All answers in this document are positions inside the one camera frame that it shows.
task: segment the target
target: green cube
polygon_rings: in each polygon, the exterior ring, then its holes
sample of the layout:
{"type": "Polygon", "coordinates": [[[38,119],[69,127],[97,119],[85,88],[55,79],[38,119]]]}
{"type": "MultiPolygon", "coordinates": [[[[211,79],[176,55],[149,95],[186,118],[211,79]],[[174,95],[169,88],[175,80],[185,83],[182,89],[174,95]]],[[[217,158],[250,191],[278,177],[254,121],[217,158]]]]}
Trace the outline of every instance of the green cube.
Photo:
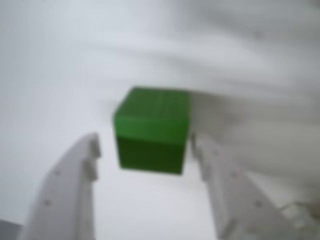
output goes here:
{"type": "Polygon", "coordinates": [[[186,91],[133,88],[114,115],[121,167],[181,174],[189,112],[186,91]]]}

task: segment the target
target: green block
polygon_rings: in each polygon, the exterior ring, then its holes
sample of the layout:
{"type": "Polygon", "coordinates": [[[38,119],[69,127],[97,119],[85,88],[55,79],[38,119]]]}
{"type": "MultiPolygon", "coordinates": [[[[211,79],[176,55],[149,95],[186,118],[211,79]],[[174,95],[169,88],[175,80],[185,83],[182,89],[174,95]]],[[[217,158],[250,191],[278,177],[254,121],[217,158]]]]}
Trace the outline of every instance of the green block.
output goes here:
{"type": "Polygon", "coordinates": [[[114,115],[121,167],[181,174],[189,112],[186,91],[133,88],[114,115]]]}

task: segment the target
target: cube top face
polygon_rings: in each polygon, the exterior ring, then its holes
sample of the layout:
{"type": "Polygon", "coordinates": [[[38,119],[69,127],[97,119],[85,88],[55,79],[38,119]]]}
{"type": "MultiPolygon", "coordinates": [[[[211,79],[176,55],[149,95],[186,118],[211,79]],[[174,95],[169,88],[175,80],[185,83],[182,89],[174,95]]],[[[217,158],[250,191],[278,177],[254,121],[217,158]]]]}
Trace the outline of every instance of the cube top face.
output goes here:
{"type": "Polygon", "coordinates": [[[189,95],[186,91],[135,87],[116,115],[159,121],[186,119],[189,95]]]}
{"type": "Polygon", "coordinates": [[[189,130],[189,94],[135,87],[114,115],[118,137],[184,146],[189,130]]]}

